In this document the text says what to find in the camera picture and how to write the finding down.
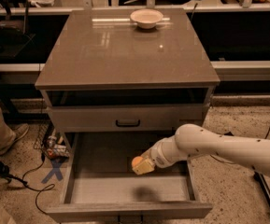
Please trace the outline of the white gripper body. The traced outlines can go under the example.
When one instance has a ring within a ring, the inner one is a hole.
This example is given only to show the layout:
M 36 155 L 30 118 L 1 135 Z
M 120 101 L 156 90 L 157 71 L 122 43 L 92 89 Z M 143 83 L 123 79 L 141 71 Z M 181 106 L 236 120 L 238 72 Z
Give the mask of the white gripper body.
M 152 147 L 146 150 L 141 157 L 143 158 L 142 163 L 148 169 L 166 168 L 173 164 L 173 162 L 169 161 L 165 155 L 163 154 L 163 146 L 167 144 L 166 139 L 162 139 L 156 142 Z

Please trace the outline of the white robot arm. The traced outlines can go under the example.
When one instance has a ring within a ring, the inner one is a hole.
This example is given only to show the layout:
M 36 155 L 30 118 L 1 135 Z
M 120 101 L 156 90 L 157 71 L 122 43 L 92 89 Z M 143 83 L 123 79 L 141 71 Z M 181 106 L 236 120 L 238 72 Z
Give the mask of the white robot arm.
M 270 177 L 270 140 L 217 134 L 194 124 L 180 126 L 133 158 L 132 168 L 143 175 L 200 155 L 219 156 Z

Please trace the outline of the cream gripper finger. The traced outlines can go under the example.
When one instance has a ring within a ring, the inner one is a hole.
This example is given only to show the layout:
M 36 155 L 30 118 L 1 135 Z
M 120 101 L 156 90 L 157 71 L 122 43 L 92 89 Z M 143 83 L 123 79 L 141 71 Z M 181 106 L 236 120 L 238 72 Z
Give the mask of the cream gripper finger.
M 143 158 L 142 162 L 135 167 L 132 166 L 132 169 L 137 175 L 143 175 L 153 172 L 155 169 L 155 164 L 150 159 Z

